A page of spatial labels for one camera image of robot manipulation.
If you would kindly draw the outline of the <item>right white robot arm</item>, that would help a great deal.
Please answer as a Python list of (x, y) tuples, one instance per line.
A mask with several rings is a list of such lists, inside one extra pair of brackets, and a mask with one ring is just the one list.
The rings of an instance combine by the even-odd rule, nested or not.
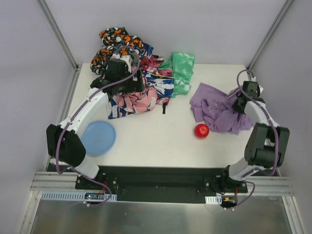
[(283, 163), (290, 136), (289, 129), (279, 126), (268, 113), (257, 82), (244, 81), (239, 89), (233, 109), (250, 118), (253, 130), (244, 157), (222, 172), (221, 185), (226, 189), (241, 186), (244, 179), (257, 172), (273, 175)]

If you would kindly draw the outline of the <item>purple shirt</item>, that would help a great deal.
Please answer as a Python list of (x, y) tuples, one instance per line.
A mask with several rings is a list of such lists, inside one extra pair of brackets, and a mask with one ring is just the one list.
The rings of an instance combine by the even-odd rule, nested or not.
[(204, 122), (212, 132), (232, 133), (252, 128), (250, 118), (232, 108), (240, 94), (239, 88), (228, 94), (205, 83), (200, 83), (190, 100), (190, 109), (196, 122)]

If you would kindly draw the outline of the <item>pink navy patterned cloth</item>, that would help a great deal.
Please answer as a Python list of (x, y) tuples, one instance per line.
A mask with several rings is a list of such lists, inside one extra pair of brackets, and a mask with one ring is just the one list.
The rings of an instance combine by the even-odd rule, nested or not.
[(143, 92), (117, 94), (112, 97), (111, 104), (126, 114), (138, 114), (153, 110), (156, 101), (156, 89), (146, 88)]

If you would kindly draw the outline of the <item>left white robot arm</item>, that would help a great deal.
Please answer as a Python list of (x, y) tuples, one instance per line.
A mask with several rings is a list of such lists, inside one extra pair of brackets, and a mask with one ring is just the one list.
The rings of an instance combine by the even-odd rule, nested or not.
[(96, 178), (99, 166), (89, 158), (82, 143), (82, 132), (112, 96), (133, 91), (137, 85), (142, 84), (138, 79), (138, 71), (139, 66), (133, 65), (129, 55), (110, 59), (106, 71), (92, 81), (78, 107), (59, 124), (50, 124), (47, 127), (48, 154), (55, 159), (59, 174), (63, 173), (59, 164), (65, 163), (80, 175), (90, 179)]

